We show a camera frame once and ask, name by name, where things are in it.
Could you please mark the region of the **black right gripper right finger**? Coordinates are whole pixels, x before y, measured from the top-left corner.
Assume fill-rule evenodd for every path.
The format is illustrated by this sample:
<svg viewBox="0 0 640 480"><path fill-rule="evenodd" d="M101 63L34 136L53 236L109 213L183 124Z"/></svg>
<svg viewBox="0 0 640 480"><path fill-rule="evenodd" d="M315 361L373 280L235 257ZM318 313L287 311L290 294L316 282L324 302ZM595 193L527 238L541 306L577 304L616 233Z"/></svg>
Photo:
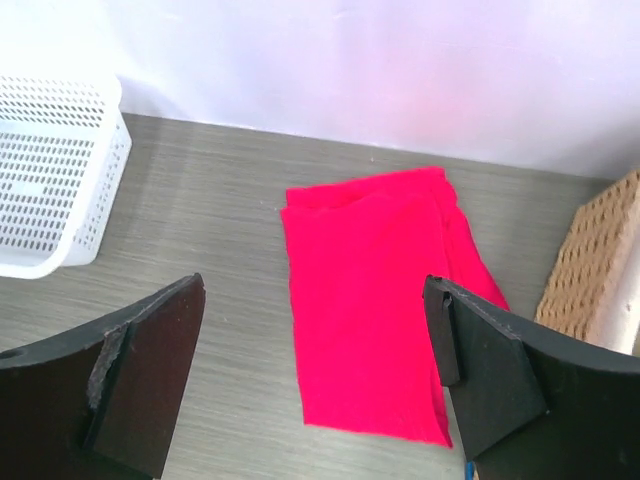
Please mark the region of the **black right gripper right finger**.
<svg viewBox="0 0 640 480"><path fill-rule="evenodd" d="M482 479L636 479L639 360L430 276L424 306L465 458Z"/></svg>

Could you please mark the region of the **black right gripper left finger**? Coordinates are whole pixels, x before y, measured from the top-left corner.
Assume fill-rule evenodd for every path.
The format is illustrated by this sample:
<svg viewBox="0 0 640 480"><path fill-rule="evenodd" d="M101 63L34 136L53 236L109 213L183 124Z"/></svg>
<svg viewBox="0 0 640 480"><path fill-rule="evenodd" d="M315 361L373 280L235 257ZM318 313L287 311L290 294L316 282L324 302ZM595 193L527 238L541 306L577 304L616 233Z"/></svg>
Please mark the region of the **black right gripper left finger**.
<svg viewBox="0 0 640 480"><path fill-rule="evenodd" d="M2 478L161 478L205 303L195 273L2 352Z"/></svg>

